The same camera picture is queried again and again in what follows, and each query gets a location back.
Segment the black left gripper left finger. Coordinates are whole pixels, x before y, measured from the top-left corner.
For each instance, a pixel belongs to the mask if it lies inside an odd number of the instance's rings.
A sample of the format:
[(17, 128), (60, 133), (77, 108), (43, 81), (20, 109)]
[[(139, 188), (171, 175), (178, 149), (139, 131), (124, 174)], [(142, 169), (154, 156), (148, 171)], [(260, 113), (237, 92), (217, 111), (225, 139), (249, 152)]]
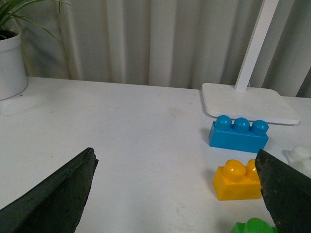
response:
[(84, 211), (98, 160), (87, 148), (0, 211), (2, 233), (73, 233)]

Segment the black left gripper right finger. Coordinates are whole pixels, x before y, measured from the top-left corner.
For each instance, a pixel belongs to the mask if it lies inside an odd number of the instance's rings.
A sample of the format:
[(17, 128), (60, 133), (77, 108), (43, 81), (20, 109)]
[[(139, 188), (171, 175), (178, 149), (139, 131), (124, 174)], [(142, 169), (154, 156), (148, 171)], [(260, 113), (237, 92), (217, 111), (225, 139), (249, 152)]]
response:
[(279, 233), (311, 231), (311, 179), (260, 149), (255, 167), (267, 210)]

